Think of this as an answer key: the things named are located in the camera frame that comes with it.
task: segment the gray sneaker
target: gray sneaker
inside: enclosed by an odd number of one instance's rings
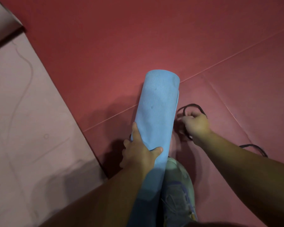
[[[193,184],[177,160],[168,157],[161,190],[164,227],[182,227],[197,221]]]

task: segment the blue mat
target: blue mat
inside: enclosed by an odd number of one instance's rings
[[[173,122],[179,98],[179,77],[169,71],[146,74],[135,121],[149,150],[161,146],[163,153],[146,176],[135,201],[128,227],[156,226],[156,213],[164,177]]]

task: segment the black cord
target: black cord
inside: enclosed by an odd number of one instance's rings
[[[185,110],[186,110],[186,108],[188,108],[188,107],[196,107],[197,109],[200,110],[200,112],[201,112],[202,114],[206,115],[205,112],[203,111],[203,109],[202,109],[199,105],[197,105],[197,104],[195,104],[195,103],[191,103],[191,104],[188,104],[188,105],[186,105],[186,106],[184,106],[184,107],[181,107],[179,110],[177,110],[177,113],[178,113],[180,110],[183,109],[182,115],[183,115],[183,116],[186,116]],[[189,135],[188,131],[186,130],[186,128],[184,128],[184,133],[185,133],[185,135],[187,136],[187,138],[188,138],[189,140],[193,140],[193,138],[190,137],[190,135]],[[262,154],[262,156],[268,158],[268,155],[266,154],[266,152],[265,152],[262,148],[260,148],[259,146],[255,145],[255,144],[245,144],[245,145],[241,145],[241,146],[239,146],[239,147],[240,147],[240,148],[245,148],[245,147],[248,147],[248,146],[252,146],[252,147],[257,148],[257,149],[260,151],[260,153]]]

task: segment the right arm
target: right arm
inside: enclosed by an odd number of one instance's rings
[[[181,120],[239,199],[266,225],[284,226],[284,164],[220,137],[201,113]]]

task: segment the red floor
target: red floor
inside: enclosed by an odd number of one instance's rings
[[[27,37],[109,176],[118,170],[146,72],[179,75],[179,107],[284,162],[284,0],[0,0]],[[173,136],[201,221],[263,224],[208,157]]]

